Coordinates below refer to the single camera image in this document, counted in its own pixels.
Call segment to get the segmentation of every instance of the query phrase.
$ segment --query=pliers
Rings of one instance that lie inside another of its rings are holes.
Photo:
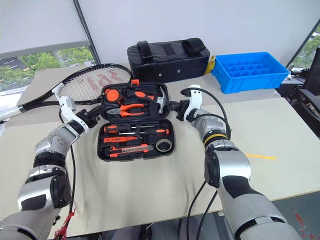
[[[145,112],[136,112],[136,113],[131,113],[131,112],[126,112],[129,109],[133,109],[133,108],[143,108],[145,107],[144,104],[142,103],[134,103],[134,104],[130,104],[130,105],[122,105],[119,108],[113,108],[110,109],[108,111],[106,111],[107,114],[111,114],[111,115],[116,115],[119,114],[121,115],[121,117],[128,117],[128,116],[137,116],[137,115],[142,115]]]

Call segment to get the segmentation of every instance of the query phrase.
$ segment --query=black chair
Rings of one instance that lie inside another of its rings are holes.
[[[302,87],[295,88],[295,96],[291,106],[320,138],[320,48],[317,47],[315,56]]]

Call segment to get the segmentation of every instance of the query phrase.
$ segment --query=racket handle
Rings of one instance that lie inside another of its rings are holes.
[[[24,108],[22,105],[14,106],[6,110],[0,111],[0,121],[17,116],[24,113]]]

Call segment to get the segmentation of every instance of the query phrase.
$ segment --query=floor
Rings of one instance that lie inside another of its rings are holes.
[[[320,240],[320,191],[273,202],[302,239]],[[202,215],[196,216],[200,222]],[[152,240],[178,240],[179,220],[154,223],[151,226]],[[91,236],[71,237],[70,240],[111,240],[115,231],[106,231]],[[204,240],[232,240],[224,217],[217,213],[206,216],[202,227]]]

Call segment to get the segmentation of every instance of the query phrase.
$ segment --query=black bag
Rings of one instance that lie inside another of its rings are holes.
[[[127,49],[133,76],[143,82],[174,82],[202,76],[210,57],[200,38],[139,41]]]

